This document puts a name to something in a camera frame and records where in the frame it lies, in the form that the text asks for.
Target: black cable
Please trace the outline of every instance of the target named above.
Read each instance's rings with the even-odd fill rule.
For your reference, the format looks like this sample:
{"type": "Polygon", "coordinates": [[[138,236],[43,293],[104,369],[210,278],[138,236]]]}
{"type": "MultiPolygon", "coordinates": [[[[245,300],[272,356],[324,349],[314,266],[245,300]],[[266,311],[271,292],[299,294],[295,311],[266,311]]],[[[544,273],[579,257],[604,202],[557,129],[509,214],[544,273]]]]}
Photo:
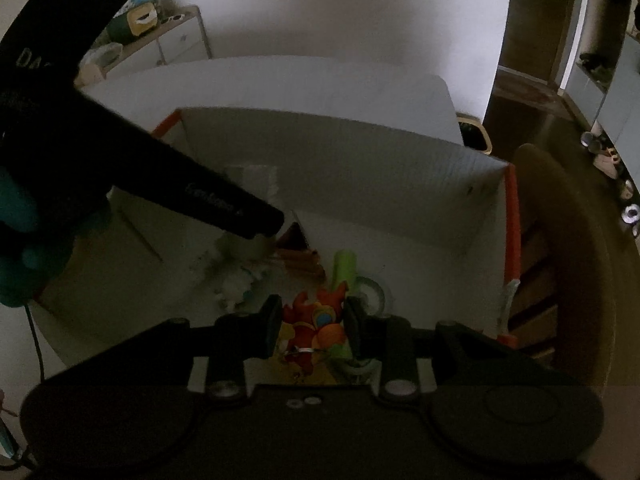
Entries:
{"type": "Polygon", "coordinates": [[[36,334],[36,327],[33,324],[33,317],[31,317],[31,310],[29,305],[24,306],[24,310],[27,313],[27,319],[29,320],[29,328],[31,328],[31,336],[33,337],[33,343],[36,346],[36,354],[38,355],[38,364],[40,365],[40,382],[44,382],[44,361],[42,360],[42,350],[40,350],[40,342],[38,341],[38,335],[36,334]]]}
{"type": "Polygon", "coordinates": [[[20,469],[21,467],[25,467],[31,471],[36,469],[36,465],[28,459],[28,455],[31,452],[29,446],[24,449],[24,453],[20,457],[20,460],[16,460],[15,463],[11,465],[0,465],[0,471],[15,471],[16,469],[20,469]]]}
{"type": "MultiPolygon", "coordinates": [[[[33,337],[33,344],[36,347],[36,354],[38,355],[38,365],[40,366],[40,382],[44,382],[44,361],[42,359],[42,350],[40,349],[40,342],[38,341],[38,335],[36,334],[36,327],[33,324],[33,317],[31,317],[31,311],[29,306],[24,306],[24,311],[27,313],[27,320],[29,321],[29,328],[31,329],[31,336],[33,337]]],[[[25,467],[30,470],[34,470],[36,465],[29,459],[30,453],[29,446],[24,449],[24,453],[21,455],[20,460],[16,460],[11,465],[0,465],[0,471],[15,471],[21,467],[25,467]]]]}

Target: doorway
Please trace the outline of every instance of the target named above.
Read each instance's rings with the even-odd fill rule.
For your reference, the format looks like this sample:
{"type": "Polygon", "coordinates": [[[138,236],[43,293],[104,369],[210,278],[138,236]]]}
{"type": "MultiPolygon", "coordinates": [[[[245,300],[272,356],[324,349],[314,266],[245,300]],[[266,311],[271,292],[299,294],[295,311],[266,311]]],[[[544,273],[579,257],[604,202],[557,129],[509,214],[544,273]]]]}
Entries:
{"type": "Polygon", "coordinates": [[[539,82],[558,72],[574,0],[510,0],[500,66],[539,82]]]}

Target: white wall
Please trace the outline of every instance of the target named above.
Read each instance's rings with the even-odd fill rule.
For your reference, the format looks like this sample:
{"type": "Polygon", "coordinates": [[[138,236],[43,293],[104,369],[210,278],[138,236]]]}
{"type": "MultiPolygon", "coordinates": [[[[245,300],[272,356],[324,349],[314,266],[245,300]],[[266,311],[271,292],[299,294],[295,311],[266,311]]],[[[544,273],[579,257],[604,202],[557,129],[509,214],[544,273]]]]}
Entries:
{"type": "Polygon", "coordinates": [[[509,0],[175,0],[197,4],[215,57],[295,54],[410,64],[482,118],[509,0]]]}

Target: orange plush toy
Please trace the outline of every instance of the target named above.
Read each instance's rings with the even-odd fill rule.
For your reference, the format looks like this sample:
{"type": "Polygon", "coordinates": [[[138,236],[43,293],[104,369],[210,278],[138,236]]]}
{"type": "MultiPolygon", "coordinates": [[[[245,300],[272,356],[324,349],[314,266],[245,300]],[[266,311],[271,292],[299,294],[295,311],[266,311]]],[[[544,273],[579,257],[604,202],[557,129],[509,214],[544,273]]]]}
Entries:
{"type": "Polygon", "coordinates": [[[317,350],[328,350],[335,344],[347,341],[342,321],[342,302],[347,292],[347,283],[342,282],[333,292],[318,289],[317,301],[307,303],[308,294],[300,292],[293,306],[285,305],[282,313],[284,323],[289,323],[294,336],[289,339],[285,359],[300,366],[302,373],[314,371],[314,355],[317,350]]]}

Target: wooden floor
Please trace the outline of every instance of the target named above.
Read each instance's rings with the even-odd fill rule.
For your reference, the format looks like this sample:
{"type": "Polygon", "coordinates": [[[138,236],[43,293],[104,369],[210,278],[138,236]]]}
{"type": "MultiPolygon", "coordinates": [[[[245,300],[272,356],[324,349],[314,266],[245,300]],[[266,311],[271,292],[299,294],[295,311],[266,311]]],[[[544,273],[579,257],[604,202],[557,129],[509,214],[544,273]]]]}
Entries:
{"type": "Polygon", "coordinates": [[[492,95],[517,101],[564,119],[573,118],[555,89],[501,68],[495,73],[492,95]]]}
{"type": "Polygon", "coordinates": [[[494,145],[492,155],[507,161],[511,161],[513,153],[525,142],[581,130],[572,120],[495,94],[489,100],[483,124],[494,145]]]}

